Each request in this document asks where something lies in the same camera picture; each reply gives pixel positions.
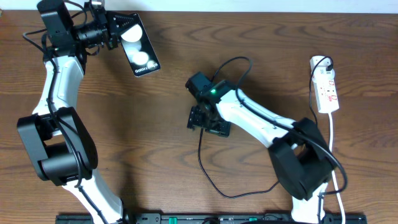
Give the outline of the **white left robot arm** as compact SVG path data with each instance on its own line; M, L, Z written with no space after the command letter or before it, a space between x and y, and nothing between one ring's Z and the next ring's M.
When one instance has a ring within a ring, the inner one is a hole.
M80 6L76 25L66 1L40 1L40 30L47 76L42 96L17 131L37 176L72 193L89 211L93 223L135 223L136 217L108 187L98 170L95 143L76 112L86 61L103 47L122 47L135 76L160 63L138 14L108 11L103 1Z

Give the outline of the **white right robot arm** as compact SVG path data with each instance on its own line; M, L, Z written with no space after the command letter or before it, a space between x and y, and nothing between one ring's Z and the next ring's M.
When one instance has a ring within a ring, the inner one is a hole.
M201 128L226 138L233 124L245 130L268 150L279 183L292 196L292 219L323 221L323 197L337 162L313 121L279 116L231 82L215 84L202 72L189 78L185 87L197 101L189 115L189 129Z

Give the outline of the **black smartphone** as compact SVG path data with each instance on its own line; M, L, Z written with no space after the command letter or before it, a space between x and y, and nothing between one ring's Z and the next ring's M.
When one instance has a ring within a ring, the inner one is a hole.
M130 14L136 24L121 33L120 41L135 77L161 69L159 59L138 14Z

